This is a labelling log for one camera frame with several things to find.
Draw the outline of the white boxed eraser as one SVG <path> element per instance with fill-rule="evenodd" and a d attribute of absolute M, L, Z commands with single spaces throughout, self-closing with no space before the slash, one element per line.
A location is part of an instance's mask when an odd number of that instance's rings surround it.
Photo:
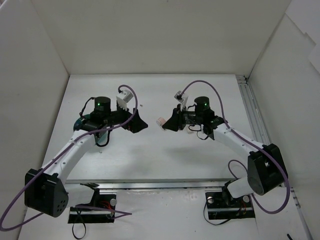
<path fill-rule="evenodd" d="M 186 133 L 188 133 L 188 134 L 193 134 L 194 132 L 192 131 L 192 130 L 190 130 L 188 127 L 186 127 L 185 129 L 184 129 L 184 131 L 186 132 Z"/>

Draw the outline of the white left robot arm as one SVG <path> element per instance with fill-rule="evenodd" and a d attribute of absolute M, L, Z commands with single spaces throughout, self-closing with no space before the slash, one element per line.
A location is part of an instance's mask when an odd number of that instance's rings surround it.
<path fill-rule="evenodd" d="M 117 99 L 116 110 L 111 110 L 111 99 L 94 97 L 90 114 L 80 113 L 73 126 L 73 135 L 54 159 L 40 169 L 30 169 L 25 175 L 24 204 L 43 214 L 59 217 L 66 208 L 84 205 L 89 210 L 100 204 L 98 185 L 95 183 L 67 183 L 67 178 L 80 159 L 93 147 L 102 147 L 100 140 L 119 126 L 138 133 L 148 127 L 137 108 L 130 113 L 125 103 Z"/>

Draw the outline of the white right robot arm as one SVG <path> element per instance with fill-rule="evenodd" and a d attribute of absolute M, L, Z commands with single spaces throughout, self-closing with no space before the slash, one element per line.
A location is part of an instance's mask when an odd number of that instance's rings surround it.
<path fill-rule="evenodd" d="M 199 126 L 208 138 L 247 160 L 247 175 L 227 183 L 226 190 L 221 193 L 225 205 L 233 206 L 244 195 L 263 196 L 288 179 L 280 149 L 273 143 L 257 142 L 226 125 L 224 119 L 210 108 L 208 97 L 195 98 L 193 111 L 178 104 L 162 128 L 177 132 L 187 125 Z"/>

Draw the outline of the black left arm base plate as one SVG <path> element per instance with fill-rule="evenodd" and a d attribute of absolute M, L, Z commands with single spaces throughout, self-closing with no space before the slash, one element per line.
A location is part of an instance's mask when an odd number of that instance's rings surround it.
<path fill-rule="evenodd" d="M 100 194 L 93 202 L 86 204 L 94 208 L 104 210 L 71 207 L 68 215 L 68 224 L 106 224 L 115 222 L 115 213 L 109 209 L 115 210 L 117 204 L 117 195 L 114 193 Z"/>

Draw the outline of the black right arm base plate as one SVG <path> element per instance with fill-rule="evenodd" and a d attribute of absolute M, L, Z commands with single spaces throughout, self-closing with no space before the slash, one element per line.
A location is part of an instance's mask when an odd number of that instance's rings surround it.
<path fill-rule="evenodd" d="M 210 221 L 231 221 L 235 219 L 254 219 L 253 203 L 248 195 L 225 201 L 222 191 L 205 193 L 204 215 Z"/>

